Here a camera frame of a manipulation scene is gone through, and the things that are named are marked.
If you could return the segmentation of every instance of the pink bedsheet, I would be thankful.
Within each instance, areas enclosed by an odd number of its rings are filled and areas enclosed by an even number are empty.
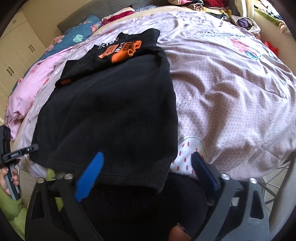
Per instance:
[[[24,78],[18,80],[17,87],[8,98],[4,120],[11,130],[11,137],[13,139],[15,139],[20,129],[22,120],[32,107],[38,91],[52,74],[55,64],[69,53],[72,48],[73,46],[37,62]]]

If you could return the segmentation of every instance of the black pants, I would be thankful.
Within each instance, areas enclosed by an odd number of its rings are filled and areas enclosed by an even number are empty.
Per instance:
[[[81,204],[105,241],[167,241],[177,222],[192,236],[207,213],[200,185],[173,173],[169,173],[159,194],[143,187],[97,185]],[[65,229],[71,234],[67,224]]]

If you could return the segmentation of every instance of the metal screw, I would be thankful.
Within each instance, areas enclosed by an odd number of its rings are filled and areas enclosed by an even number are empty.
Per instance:
[[[37,179],[37,183],[43,183],[43,182],[45,182],[44,178],[40,177],[40,178]]]
[[[253,183],[253,184],[256,184],[256,183],[257,183],[257,180],[256,180],[255,178],[252,178],[252,177],[251,177],[251,178],[250,178],[250,182]]]
[[[230,176],[228,174],[221,174],[221,178],[224,180],[230,180]]]
[[[64,179],[65,180],[70,180],[70,179],[72,179],[73,178],[73,174],[71,174],[71,173],[68,173],[68,174],[66,174],[65,176],[64,176]]]

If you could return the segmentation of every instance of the painted fingernail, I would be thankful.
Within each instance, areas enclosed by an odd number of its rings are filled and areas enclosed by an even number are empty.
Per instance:
[[[185,229],[183,226],[181,226],[181,224],[177,223],[177,226],[178,226],[179,229],[181,229],[184,233],[188,234],[187,231],[186,231],[186,229]]]

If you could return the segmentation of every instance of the white cabinet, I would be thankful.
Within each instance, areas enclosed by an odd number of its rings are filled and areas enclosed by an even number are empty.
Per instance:
[[[0,118],[13,86],[44,51],[24,14],[17,13],[0,38]]]

